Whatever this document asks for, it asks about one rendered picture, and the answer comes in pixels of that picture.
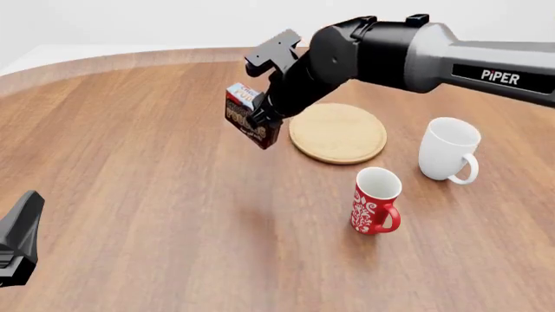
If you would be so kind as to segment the round wooden plate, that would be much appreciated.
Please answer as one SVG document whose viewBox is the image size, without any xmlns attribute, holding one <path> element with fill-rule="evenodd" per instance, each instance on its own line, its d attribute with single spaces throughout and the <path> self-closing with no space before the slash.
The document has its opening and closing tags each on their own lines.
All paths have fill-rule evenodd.
<svg viewBox="0 0 555 312">
<path fill-rule="evenodd" d="M 387 143 L 385 126 L 362 108 L 319 103 L 291 119 L 292 144 L 304 155 L 333 165 L 363 163 Z"/>
</svg>

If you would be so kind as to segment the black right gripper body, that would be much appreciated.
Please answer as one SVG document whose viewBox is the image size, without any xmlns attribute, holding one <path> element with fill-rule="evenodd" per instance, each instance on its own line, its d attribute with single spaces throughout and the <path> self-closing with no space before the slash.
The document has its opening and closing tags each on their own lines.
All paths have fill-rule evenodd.
<svg viewBox="0 0 555 312">
<path fill-rule="evenodd" d="M 272 105 L 271 98 L 265 93 L 258 94 L 253 102 L 254 110 L 252 111 L 252 119 L 254 121 L 279 121 L 285 119 Z"/>
</svg>

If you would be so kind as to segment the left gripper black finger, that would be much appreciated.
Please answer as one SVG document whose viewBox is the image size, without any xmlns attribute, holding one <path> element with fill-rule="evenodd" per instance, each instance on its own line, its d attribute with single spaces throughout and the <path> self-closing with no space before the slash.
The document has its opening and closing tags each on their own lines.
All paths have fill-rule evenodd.
<svg viewBox="0 0 555 312">
<path fill-rule="evenodd" d="M 37 261 L 38 225 L 44 198 L 36 191 L 25 192 L 0 220 L 0 251 Z"/>
</svg>

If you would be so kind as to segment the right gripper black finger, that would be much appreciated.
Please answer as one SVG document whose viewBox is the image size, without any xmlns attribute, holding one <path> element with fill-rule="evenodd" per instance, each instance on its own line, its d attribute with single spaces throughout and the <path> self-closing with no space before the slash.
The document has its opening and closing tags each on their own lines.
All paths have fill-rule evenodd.
<svg viewBox="0 0 555 312">
<path fill-rule="evenodd" d="M 283 124 L 283 116 L 265 112 L 254 112 L 248 115 L 248 125 L 251 129 L 262 127 L 266 130 L 278 130 Z"/>
</svg>

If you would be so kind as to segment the white mug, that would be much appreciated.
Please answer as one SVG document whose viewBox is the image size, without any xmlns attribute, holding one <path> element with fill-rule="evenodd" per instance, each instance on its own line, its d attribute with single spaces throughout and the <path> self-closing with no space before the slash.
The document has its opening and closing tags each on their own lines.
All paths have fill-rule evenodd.
<svg viewBox="0 0 555 312">
<path fill-rule="evenodd" d="M 432 119 L 423 135 L 418 163 L 421 172 L 436 181 L 472 184 L 479 174 L 474 153 L 481 134 L 472 124 L 451 117 Z"/>
</svg>

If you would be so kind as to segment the chocolate pudding box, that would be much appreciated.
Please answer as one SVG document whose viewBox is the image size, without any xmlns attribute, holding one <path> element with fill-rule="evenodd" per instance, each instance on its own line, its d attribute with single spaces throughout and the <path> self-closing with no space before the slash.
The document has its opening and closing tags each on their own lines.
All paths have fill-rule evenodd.
<svg viewBox="0 0 555 312">
<path fill-rule="evenodd" d="M 236 82 L 226 89 L 225 93 L 225 119 L 248 137 L 258 147 L 266 150 L 277 142 L 278 130 L 266 130 L 262 127 L 254 130 L 248 125 L 248 115 L 254 110 L 254 98 L 260 94 L 257 90 Z"/>
</svg>

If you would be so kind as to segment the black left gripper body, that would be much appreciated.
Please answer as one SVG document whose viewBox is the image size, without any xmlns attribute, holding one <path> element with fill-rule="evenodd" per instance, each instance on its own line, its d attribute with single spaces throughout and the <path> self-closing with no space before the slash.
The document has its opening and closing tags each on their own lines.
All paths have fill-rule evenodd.
<svg viewBox="0 0 555 312">
<path fill-rule="evenodd" d="M 25 285 L 35 267 L 35 258 L 0 244 L 0 288 Z"/>
</svg>

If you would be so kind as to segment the red patterned mug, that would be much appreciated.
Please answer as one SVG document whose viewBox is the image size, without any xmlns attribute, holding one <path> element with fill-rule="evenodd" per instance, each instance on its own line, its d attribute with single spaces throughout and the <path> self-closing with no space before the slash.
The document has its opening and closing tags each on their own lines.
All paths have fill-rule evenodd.
<svg viewBox="0 0 555 312">
<path fill-rule="evenodd" d="M 396 231 L 401 224 L 395 200 L 402 192 L 402 182 L 381 167 L 363 168 L 356 175 L 350 225 L 358 233 L 374 235 Z"/>
</svg>

